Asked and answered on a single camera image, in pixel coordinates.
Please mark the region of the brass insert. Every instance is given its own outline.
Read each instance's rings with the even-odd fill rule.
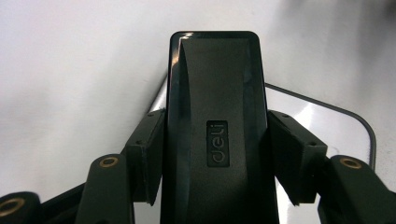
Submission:
[[[352,169],[359,170],[361,168],[361,164],[358,161],[352,160],[350,158],[341,158],[340,162]]]
[[[13,198],[0,203],[0,217],[5,217],[18,211],[24,203],[25,200],[23,198]]]
[[[119,162],[119,159],[116,157],[107,157],[100,161],[100,166],[107,168],[113,166]]]

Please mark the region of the black plastic housing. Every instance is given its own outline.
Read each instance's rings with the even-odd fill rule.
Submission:
[[[172,36],[161,223],[278,223],[259,38]]]

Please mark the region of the deli logo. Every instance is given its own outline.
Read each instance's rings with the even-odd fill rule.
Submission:
[[[206,153],[207,166],[230,166],[227,121],[209,120],[206,123]]]

